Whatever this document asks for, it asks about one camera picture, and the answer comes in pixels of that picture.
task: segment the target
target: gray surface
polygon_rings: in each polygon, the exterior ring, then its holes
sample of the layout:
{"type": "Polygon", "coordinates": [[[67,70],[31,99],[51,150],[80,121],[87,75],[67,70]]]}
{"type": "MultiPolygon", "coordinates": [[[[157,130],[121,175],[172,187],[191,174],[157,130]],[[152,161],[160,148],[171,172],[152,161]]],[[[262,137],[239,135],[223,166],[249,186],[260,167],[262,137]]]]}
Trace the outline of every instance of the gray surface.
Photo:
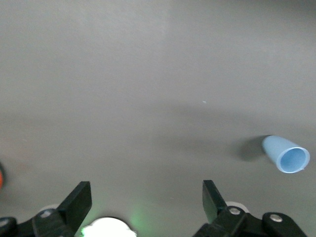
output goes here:
{"type": "Polygon", "coordinates": [[[0,216],[27,220],[90,180],[85,224],[191,236],[203,179],[316,236],[312,1],[1,1],[0,216]],[[261,136],[307,148],[279,172],[261,136]]]}

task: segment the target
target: silver bolt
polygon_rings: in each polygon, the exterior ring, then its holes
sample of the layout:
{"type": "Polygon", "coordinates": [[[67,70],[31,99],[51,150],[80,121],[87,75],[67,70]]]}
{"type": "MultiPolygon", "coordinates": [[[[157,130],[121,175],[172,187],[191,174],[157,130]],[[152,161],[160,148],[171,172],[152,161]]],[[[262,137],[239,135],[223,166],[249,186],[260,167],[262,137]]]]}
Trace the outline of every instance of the silver bolt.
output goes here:
{"type": "Polygon", "coordinates": [[[282,222],[283,221],[282,217],[280,217],[279,215],[276,215],[276,214],[272,214],[270,216],[270,219],[275,221],[275,222],[282,222]]]}
{"type": "Polygon", "coordinates": [[[235,207],[230,208],[229,211],[233,215],[239,215],[240,214],[240,211],[237,208],[235,208],[235,207]]]}
{"type": "Polygon", "coordinates": [[[50,216],[51,213],[52,213],[52,210],[44,210],[39,216],[41,218],[46,218],[46,217],[50,216]]]}
{"type": "Polygon", "coordinates": [[[0,221],[0,227],[3,227],[3,226],[5,226],[8,223],[9,223],[9,220],[8,219],[4,219],[4,220],[0,221]]]}

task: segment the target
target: glowing white light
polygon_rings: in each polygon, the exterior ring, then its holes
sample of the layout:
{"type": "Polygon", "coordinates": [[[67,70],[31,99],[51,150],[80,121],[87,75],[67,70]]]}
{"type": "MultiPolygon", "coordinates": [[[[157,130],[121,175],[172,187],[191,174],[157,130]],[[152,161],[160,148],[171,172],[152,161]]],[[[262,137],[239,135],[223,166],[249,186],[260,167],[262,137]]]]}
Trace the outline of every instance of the glowing white light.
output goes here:
{"type": "Polygon", "coordinates": [[[116,218],[100,218],[81,230],[84,237],[137,237],[129,226],[116,218]]]}

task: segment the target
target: cup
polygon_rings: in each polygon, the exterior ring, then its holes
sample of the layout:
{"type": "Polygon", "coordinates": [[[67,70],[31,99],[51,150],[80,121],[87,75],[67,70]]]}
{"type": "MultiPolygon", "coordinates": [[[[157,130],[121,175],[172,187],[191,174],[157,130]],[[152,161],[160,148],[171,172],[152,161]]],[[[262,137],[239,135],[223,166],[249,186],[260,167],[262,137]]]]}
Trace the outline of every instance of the cup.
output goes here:
{"type": "Polygon", "coordinates": [[[310,153],[303,147],[278,136],[268,136],[262,142],[263,150],[283,173],[296,173],[306,167],[310,153]]]}

